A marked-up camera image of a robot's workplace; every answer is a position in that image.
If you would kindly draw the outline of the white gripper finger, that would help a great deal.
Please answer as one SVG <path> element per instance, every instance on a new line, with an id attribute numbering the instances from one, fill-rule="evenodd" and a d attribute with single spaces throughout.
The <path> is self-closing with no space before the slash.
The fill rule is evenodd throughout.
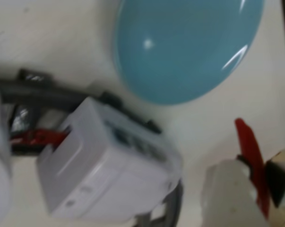
<path id="1" fill-rule="evenodd" d="M 201 193 L 203 227 L 268 227 L 249 167 L 229 159 L 210 166 Z"/>

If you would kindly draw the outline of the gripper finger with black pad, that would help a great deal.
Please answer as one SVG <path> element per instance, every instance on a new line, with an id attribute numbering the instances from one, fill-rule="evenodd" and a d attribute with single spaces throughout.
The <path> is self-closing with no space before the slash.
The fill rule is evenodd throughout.
<path id="1" fill-rule="evenodd" d="M 269 225 L 285 227 L 285 149 L 266 162 L 265 174 L 271 198 Z"/>

